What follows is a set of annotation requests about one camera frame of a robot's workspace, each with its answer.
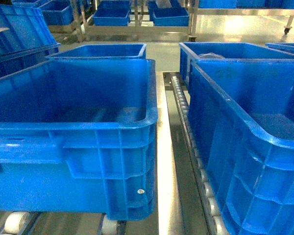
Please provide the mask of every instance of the metal leg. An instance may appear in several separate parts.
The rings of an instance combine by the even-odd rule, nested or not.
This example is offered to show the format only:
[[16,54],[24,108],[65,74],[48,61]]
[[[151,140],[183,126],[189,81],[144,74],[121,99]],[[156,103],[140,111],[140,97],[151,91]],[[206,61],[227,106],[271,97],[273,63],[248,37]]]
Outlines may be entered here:
[[288,23],[284,29],[285,35],[287,35],[289,33],[289,31],[291,30],[291,28],[292,28],[291,25],[292,25],[293,20],[294,20],[294,16],[290,16]]
[[87,41],[90,40],[89,35],[87,34],[87,20],[86,20],[86,14],[85,14],[85,7],[84,4],[80,3],[80,9],[81,9],[81,13],[82,13],[82,20],[83,20],[83,26],[84,26],[84,35]]
[[83,34],[82,34],[82,28],[79,22],[77,2],[76,0],[70,0],[70,1],[71,1],[72,10],[73,10],[74,22],[76,24],[77,39],[81,43],[83,41]]
[[195,0],[194,6],[192,6],[192,25],[190,28],[190,36],[189,36],[189,41],[190,42],[195,42],[196,40],[196,24],[197,24],[197,10],[199,6],[199,0]]
[[137,4],[137,0],[134,1],[134,9],[135,9],[135,27],[138,27],[139,22],[138,22],[138,4]]

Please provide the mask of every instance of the stainless steel shelf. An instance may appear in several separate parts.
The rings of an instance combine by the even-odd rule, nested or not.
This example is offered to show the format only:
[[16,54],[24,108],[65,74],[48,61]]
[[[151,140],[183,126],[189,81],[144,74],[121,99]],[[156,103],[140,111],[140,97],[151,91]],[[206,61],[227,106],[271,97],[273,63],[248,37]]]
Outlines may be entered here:
[[294,16],[294,9],[202,9],[198,15],[227,16]]

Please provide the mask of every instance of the white label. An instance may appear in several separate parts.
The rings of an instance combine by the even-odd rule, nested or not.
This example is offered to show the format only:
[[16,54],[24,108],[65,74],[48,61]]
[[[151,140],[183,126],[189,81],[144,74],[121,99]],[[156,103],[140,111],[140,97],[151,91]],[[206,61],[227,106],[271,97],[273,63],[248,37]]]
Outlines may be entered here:
[[145,190],[143,190],[143,189],[139,189],[139,190],[137,190],[137,193],[138,193],[138,194],[143,194],[143,193],[145,193]]

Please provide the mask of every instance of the blue bin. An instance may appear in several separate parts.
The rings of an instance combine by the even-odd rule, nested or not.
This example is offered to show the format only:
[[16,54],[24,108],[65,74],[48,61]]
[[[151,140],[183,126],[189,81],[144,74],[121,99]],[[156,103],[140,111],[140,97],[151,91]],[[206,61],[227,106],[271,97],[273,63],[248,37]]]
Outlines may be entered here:
[[127,26],[131,11],[126,8],[100,8],[93,15],[98,26]]
[[26,69],[45,61],[45,56],[59,52],[61,44],[38,47],[0,57],[0,77]]
[[283,0],[282,8],[294,9],[294,0]]
[[257,8],[265,7],[266,0],[238,0],[237,7]]
[[100,2],[98,9],[99,8],[126,8],[130,9],[131,8],[131,1],[129,0],[103,0]]
[[56,44],[39,9],[0,4],[0,56]]
[[200,8],[236,8],[238,0],[199,0]]
[[39,7],[48,25],[68,25],[73,22],[73,11],[67,1],[50,1]]
[[283,0],[267,0],[266,7],[268,8],[282,8]]
[[72,50],[47,56],[46,58],[49,60],[100,58],[146,59],[146,44],[83,45]]
[[294,60],[193,63],[188,112],[232,235],[294,235]]
[[172,7],[181,7],[181,4],[178,0],[170,0],[170,3]]
[[161,8],[153,12],[155,26],[188,26],[190,15],[184,7]]
[[226,59],[294,59],[294,55],[249,43],[180,43],[180,74],[189,87],[192,60],[200,54],[215,53]]
[[47,61],[0,78],[0,211],[147,217],[156,121],[152,60]]
[[156,1],[148,1],[148,13],[150,21],[153,21],[153,12],[155,9],[159,9]]
[[266,46],[294,54],[294,43],[267,43]]

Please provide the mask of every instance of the metal shelf rack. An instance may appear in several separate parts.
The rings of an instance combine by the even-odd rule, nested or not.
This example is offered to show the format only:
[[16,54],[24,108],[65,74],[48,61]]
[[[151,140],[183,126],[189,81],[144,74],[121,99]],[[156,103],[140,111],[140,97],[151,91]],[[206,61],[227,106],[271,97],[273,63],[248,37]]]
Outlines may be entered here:
[[[189,25],[186,27],[166,27],[166,26],[142,26],[143,16],[147,14],[144,11],[146,0],[134,0],[134,26],[95,26],[93,25],[92,16],[88,19],[85,17],[85,9],[81,6],[81,18],[77,12],[77,1],[70,0],[73,8],[74,22],[71,28],[76,28],[77,37],[80,42],[88,40],[89,36],[106,36],[106,35],[158,35],[161,33],[178,33],[187,35],[190,42],[196,39],[197,15],[224,15],[224,16],[290,16],[284,33],[288,34],[292,28],[294,19],[294,9],[203,9],[198,8],[199,0],[191,0],[187,7],[190,14]],[[96,9],[100,0],[93,1],[93,9]]]

